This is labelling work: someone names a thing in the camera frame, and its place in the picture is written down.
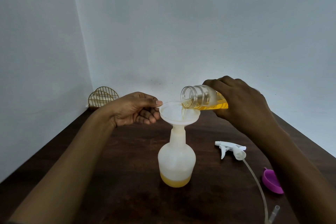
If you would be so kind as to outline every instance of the yellow liquid in bottle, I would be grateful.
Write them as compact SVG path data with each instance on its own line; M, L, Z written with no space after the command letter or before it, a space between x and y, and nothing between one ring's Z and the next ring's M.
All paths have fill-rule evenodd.
M187 99L182 103L182 106L191 106L193 99ZM214 110L214 109L228 109L229 105L222 94L216 92L216 102L214 105L208 105L210 102L210 97L208 95L204 96L204 100L202 96L197 98L197 103L194 109L197 110Z
M164 181L165 184L167 184L168 186L173 187L173 188L183 187L184 185L186 185L190 181L190 178L191 178L191 175L190 175L185 180L173 181L173 180L170 180L167 177L165 177L161 172L160 172L160 176L161 176L161 179Z

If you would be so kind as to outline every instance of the purple cap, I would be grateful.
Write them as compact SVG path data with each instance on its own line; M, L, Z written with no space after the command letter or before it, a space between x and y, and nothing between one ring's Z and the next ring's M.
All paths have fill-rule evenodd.
M277 194L284 193L273 170L265 168L262 182L270 191Z

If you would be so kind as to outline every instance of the bottle neck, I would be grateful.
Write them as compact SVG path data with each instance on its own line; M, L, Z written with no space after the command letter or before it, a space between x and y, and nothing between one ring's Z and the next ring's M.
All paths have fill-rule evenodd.
M181 148L186 145L186 131L184 126L173 126L169 143L174 148Z

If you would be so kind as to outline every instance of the wooden table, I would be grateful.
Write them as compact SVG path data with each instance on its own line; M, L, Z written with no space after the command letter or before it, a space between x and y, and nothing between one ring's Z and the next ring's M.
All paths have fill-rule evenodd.
M84 112L0 185L0 222L5 221L29 191L65 151L90 115ZM336 186L336 159L278 118L295 143ZM159 175L157 155L169 141L171 126L163 120L151 126L116 129L100 159L75 223L263 223L263 201L243 162L232 153L221 160L215 141L247 147L246 161L257 177L271 168L267 158L243 134L211 111L186 127L187 144L196 154L190 183L170 188ZM284 195L263 186L268 211L280 211L274 224L298 223Z

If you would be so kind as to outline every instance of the gold wire stand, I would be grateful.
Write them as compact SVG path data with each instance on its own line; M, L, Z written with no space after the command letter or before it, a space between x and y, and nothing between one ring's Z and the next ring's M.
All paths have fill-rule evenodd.
M88 98L89 109L97 110L117 98L119 98L119 95L113 89L106 86L99 87Z

